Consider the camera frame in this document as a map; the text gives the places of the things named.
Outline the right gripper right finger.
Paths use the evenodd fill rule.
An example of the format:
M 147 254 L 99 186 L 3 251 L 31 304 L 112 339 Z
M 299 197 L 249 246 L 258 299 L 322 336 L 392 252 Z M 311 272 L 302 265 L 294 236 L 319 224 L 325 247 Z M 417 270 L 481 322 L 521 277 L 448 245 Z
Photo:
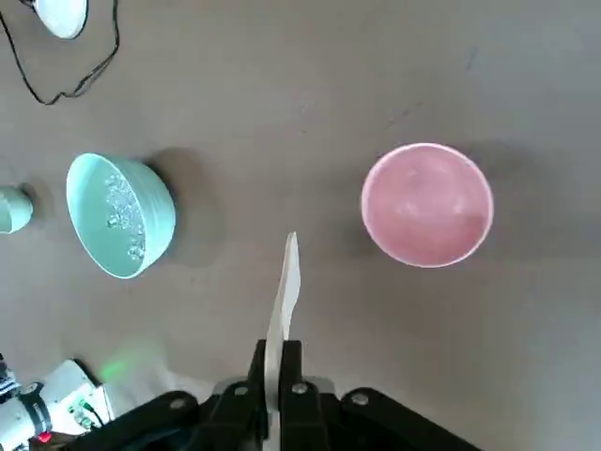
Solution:
M 391 397 L 359 387 L 337 397 L 302 376 L 298 340 L 283 345 L 280 374 L 282 450 L 454 450 L 477 446 Z

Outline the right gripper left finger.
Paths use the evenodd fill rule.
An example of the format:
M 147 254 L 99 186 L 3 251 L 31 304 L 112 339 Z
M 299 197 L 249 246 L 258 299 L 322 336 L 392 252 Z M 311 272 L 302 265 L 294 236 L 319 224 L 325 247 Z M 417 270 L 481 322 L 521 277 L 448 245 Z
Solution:
M 148 401 L 109 424 L 109 450 L 237 450 L 265 437 L 266 341 L 257 341 L 245 379 L 200 402 L 184 391 Z

